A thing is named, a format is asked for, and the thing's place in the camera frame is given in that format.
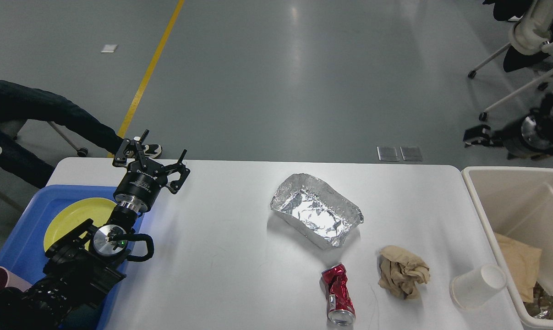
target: yellow floor line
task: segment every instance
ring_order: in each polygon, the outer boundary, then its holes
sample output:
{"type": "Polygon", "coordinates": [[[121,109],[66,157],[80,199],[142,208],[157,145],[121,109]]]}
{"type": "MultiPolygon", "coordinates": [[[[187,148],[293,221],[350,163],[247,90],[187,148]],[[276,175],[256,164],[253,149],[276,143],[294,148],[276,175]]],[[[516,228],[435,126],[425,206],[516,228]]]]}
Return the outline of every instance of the yellow floor line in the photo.
{"type": "Polygon", "coordinates": [[[159,61],[160,54],[162,54],[163,52],[164,46],[168,40],[168,36],[172,31],[172,27],[174,26],[174,23],[176,22],[176,17],[178,16],[178,13],[181,12],[182,4],[184,2],[185,0],[180,0],[178,4],[176,4],[176,8],[172,13],[172,17],[170,17],[170,21],[168,21],[167,28],[164,30],[163,37],[160,39],[159,45],[157,46],[156,51],[152,56],[152,60],[150,61],[150,65],[148,65],[148,69],[146,69],[146,73],[142,78],[140,87],[138,87],[138,91],[136,92],[136,95],[134,95],[134,100],[131,102],[130,108],[128,109],[128,112],[124,117],[124,121],[121,122],[121,126],[119,131],[117,131],[117,135],[121,136],[122,138],[126,137],[127,129],[130,126],[130,123],[132,118],[134,117],[134,114],[136,113],[136,109],[138,108],[138,104],[140,104],[140,100],[142,99],[144,90],[146,90],[146,86],[148,86],[148,81],[150,81],[150,77],[152,76],[152,73],[156,67],[156,63],[159,61]]]}

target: black pants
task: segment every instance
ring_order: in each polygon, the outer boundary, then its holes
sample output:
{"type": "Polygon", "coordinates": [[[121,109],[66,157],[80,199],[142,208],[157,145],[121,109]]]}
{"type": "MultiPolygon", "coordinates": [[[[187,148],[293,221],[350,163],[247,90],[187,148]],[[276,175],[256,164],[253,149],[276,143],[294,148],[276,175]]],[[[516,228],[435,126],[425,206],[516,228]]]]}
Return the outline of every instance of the black pants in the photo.
{"type": "MultiPolygon", "coordinates": [[[[51,92],[0,81],[0,122],[14,119],[54,121],[115,154],[122,138],[75,103],[51,92]]],[[[42,188],[54,167],[36,157],[0,131],[0,167],[42,188]]]]}

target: chair leg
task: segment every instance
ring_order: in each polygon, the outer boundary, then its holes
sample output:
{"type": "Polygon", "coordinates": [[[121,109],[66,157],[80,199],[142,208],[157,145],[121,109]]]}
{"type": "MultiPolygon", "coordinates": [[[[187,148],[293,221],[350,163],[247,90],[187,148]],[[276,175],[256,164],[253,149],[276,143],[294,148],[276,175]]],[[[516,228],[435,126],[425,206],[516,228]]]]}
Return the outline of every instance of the chair leg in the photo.
{"type": "MultiPolygon", "coordinates": [[[[553,48],[550,50],[550,54],[551,56],[553,57],[553,48]]],[[[494,108],[502,105],[503,103],[507,102],[508,100],[514,98],[515,96],[517,96],[518,94],[524,92],[525,90],[531,88],[532,86],[536,86],[544,81],[549,81],[549,79],[553,76],[553,68],[549,71],[547,71],[546,73],[540,75],[539,77],[536,77],[535,79],[533,79],[532,81],[526,83],[523,87],[515,90],[514,92],[512,92],[511,94],[508,94],[507,96],[505,96],[504,98],[500,99],[498,102],[494,103],[493,105],[487,107],[485,110],[484,110],[484,113],[488,113],[492,110],[494,110],[494,108]]]]}
{"type": "Polygon", "coordinates": [[[502,54],[505,50],[508,50],[509,47],[510,47],[510,43],[505,44],[504,46],[502,46],[494,54],[490,55],[487,59],[485,59],[482,63],[480,63],[479,65],[476,65],[476,67],[474,67],[470,71],[470,73],[468,73],[467,77],[469,77],[470,79],[474,79],[474,77],[476,76],[476,71],[480,70],[484,65],[486,65],[490,61],[494,60],[498,55],[502,54]]]}
{"type": "Polygon", "coordinates": [[[20,204],[16,203],[14,200],[12,200],[12,198],[8,197],[6,194],[4,194],[3,192],[0,192],[0,199],[4,202],[6,202],[8,205],[10,205],[11,207],[13,207],[14,209],[17,209],[18,211],[20,212],[23,212],[24,211],[24,208],[21,207],[20,204]]]}
{"type": "Polygon", "coordinates": [[[78,147],[72,140],[69,139],[69,137],[65,134],[65,132],[63,132],[62,129],[60,129],[60,127],[58,127],[58,125],[54,121],[48,121],[47,123],[48,123],[48,125],[52,126],[52,128],[56,131],[56,133],[58,133],[60,136],[62,136],[62,138],[64,138],[64,140],[69,145],[71,145],[71,147],[73,147],[73,149],[75,149],[77,151],[77,155],[79,157],[87,156],[87,153],[88,153],[87,148],[78,147]]]}

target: crushed soda can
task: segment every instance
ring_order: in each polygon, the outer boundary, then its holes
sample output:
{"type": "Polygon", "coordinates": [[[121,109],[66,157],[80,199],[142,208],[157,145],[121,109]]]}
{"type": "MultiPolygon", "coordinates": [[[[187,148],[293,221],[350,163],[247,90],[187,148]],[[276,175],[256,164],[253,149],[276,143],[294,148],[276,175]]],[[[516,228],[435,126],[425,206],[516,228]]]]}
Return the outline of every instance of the crushed soda can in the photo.
{"type": "Polygon", "coordinates": [[[350,231],[364,222],[360,208],[306,173],[282,182],[270,208],[321,249],[341,247],[350,231]]]}
{"type": "Polygon", "coordinates": [[[356,320],[354,305],[351,303],[345,267],[339,264],[321,273],[322,280],[329,292],[327,296],[327,318],[337,325],[350,325],[356,320]]]}

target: blue tray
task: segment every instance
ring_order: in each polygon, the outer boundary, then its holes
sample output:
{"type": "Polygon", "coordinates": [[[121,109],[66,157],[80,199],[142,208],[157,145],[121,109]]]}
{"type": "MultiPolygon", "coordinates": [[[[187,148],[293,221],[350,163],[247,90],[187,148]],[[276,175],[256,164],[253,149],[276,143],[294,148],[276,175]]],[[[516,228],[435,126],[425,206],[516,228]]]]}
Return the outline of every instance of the blue tray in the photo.
{"type": "MultiPolygon", "coordinates": [[[[54,185],[42,188],[37,192],[27,206],[18,223],[12,230],[8,240],[0,251],[0,266],[34,284],[44,278],[42,268],[48,262],[44,256],[44,233],[46,228],[60,211],[74,202],[90,198],[103,197],[113,200],[115,187],[98,186],[65,186],[54,185]]],[[[134,230],[139,231],[142,217],[134,224],[134,230]]],[[[124,272],[127,261],[117,268],[124,272]]],[[[101,330],[105,327],[111,313],[111,307],[117,294],[118,286],[109,292],[102,306],[96,310],[83,307],[71,313],[64,323],[71,326],[84,326],[101,330]]]]}

